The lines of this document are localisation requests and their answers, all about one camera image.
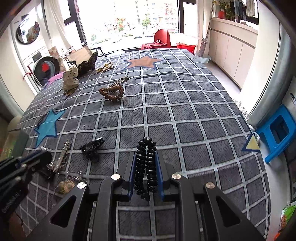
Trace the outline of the round gold keychain charm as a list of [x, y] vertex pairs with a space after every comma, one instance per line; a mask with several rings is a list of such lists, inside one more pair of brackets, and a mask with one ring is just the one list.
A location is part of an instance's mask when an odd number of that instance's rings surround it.
[[79, 171], [76, 176], [70, 175], [67, 172], [65, 179], [56, 186], [55, 192], [61, 195], [68, 194], [82, 180], [82, 171]]

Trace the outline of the silver beaded hair pin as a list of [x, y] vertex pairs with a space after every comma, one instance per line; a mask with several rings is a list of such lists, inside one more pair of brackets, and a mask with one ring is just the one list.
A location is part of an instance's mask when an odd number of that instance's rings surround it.
[[62, 152], [60, 153], [60, 156], [58, 159], [51, 161], [49, 164], [47, 164], [45, 167], [43, 167], [41, 170], [38, 171], [38, 173], [43, 176], [48, 181], [53, 180], [55, 175], [60, 171], [62, 167], [65, 166], [66, 158], [68, 157], [68, 151], [70, 149], [71, 142], [67, 140], [63, 144]]

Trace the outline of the black hair claw clip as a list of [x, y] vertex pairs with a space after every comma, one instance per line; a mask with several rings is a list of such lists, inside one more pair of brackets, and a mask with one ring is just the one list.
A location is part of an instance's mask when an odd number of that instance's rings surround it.
[[82, 154], [92, 162], [97, 162], [99, 160], [99, 148], [104, 144], [103, 137], [99, 137], [96, 140], [92, 140], [87, 144], [82, 145], [79, 150]]

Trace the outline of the grey checked bed cover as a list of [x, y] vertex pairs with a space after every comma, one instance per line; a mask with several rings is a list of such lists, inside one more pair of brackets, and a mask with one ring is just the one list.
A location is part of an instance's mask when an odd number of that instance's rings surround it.
[[[42, 89], [28, 106], [19, 126], [28, 134], [24, 155], [38, 140], [35, 131], [49, 111], [60, 114], [57, 134], [46, 137], [54, 160], [71, 142], [66, 165], [53, 182], [34, 174], [29, 194], [16, 212], [29, 234], [57, 204], [56, 186], [69, 172], [88, 184], [100, 183], [129, 158], [142, 137], [152, 138], [165, 161], [188, 178], [212, 182], [265, 237], [270, 219], [270, 191], [259, 152], [243, 150], [250, 129], [222, 84], [186, 50], [134, 51], [99, 58], [96, 66], [113, 62], [107, 72], [90, 71], [70, 96], [62, 80]], [[122, 85], [109, 87], [128, 75]], [[87, 159], [79, 148], [103, 137], [99, 160]]]

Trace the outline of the silver metal hair clip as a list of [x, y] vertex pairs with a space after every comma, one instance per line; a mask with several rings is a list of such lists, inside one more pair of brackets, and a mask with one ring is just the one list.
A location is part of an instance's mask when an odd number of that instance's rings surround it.
[[125, 77], [119, 78], [118, 80], [116, 80], [109, 87], [114, 87], [114, 86], [117, 86], [117, 85], [122, 85], [125, 81], [128, 81], [128, 80], [129, 80], [129, 77], [128, 77], [128, 75], [126, 75]]

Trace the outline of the white washing machine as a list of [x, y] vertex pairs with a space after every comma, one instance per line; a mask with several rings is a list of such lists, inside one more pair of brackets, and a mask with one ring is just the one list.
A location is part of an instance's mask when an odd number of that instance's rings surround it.
[[25, 71], [23, 80], [27, 82], [34, 95], [37, 95], [49, 79], [60, 73], [59, 61], [49, 54], [46, 47], [34, 51], [21, 61], [21, 64]]

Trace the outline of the gold hair clip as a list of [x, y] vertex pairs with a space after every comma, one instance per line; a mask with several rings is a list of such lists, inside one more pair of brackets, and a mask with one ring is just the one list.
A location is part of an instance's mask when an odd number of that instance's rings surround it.
[[102, 67], [99, 67], [96, 72], [97, 73], [102, 73], [102, 72], [107, 72], [109, 70], [112, 70], [114, 68], [113, 62], [109, 62], [104, 64]]

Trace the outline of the blue plastic stool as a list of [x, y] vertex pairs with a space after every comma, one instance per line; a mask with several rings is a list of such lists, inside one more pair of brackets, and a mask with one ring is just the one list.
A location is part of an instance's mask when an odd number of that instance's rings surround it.
[[295, 138], [295, 120], [285, 105], [277, 111], [256, 130], [260, 139], [269, 149], [265, 162], [269, 164], [279, 156]]

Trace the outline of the dark patterned bow scrunchie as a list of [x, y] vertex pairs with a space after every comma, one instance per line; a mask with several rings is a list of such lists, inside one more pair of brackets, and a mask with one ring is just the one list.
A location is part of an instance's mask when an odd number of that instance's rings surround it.
[[88, 71], [94, 70], [97, 57], [98, 57], [98, 52], [95, 51], [91, 55], [89, 60], [83, 61], [82, 63], [77, 65], [77, 69], [78, 69], [78, 76], [77, 77], [81, 77], [81, 76], [85, 75]]

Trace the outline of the folding camp chair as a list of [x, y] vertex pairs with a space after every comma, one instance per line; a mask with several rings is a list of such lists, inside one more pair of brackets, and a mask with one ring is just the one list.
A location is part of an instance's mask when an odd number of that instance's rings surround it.
[[69, 67], [76, 66], [83, 61], [89, 60], [89, 58], [97, 53], [97, 56], [105, 56], [101, 47], [89, 48], [87, 45], [83, 45], [82, 48], [75, 50], [74, 48], [69, 49], [67, 52], [63, 53], [63, 58], [67, 62]]

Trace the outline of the red plastic bin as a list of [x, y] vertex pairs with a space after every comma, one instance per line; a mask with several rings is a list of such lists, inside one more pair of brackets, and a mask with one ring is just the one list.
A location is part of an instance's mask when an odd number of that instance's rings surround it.
[[194, 53], [195, 53], [196, 45], [189, 45], [189, 44], [184, 44], [184, 43], [180, 43], [180, 42], [178, 42], [178, 43], [176, 44], [176, 47], [177, 47], [177, 49], [186, 49], [186, 50], [188, 50], [191, 54], [194, 54]]

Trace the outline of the red plastic chair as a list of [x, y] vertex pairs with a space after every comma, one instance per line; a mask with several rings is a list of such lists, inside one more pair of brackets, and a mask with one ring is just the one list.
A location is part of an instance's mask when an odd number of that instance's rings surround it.
[[142, 44], [141, 50], [145, 49], [159, 49], [159, 48], [171, 48], [171, 39], [168, 30], [160, 29], [154, 34], [153, 43]]

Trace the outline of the white dryer with round door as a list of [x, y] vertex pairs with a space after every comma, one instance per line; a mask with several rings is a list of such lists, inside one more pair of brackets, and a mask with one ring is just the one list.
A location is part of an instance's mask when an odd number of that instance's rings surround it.
[[36, 54], [49, 56], [47, 44], [50, 41], [40, 1], [27, 4], [12, 20], [10, 27], [21, 62], [27, 59], [33, 61]]

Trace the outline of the beige sideboard cabinet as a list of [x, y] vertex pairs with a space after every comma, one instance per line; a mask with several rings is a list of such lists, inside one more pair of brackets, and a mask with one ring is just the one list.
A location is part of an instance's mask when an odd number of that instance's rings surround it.
[[250, 69], [258, 31], [248, 25], [212, 18], [210, 22], [209, 56], [239, 88]]

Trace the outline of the red flower vase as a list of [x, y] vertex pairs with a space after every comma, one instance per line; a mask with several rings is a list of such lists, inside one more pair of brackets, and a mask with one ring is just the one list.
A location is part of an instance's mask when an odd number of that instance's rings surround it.
[[226, 13], [225, 13], [224, 9], [221, 9], [219, 11], [218, 18], [220, 18], [220, 19], [226, 19]]

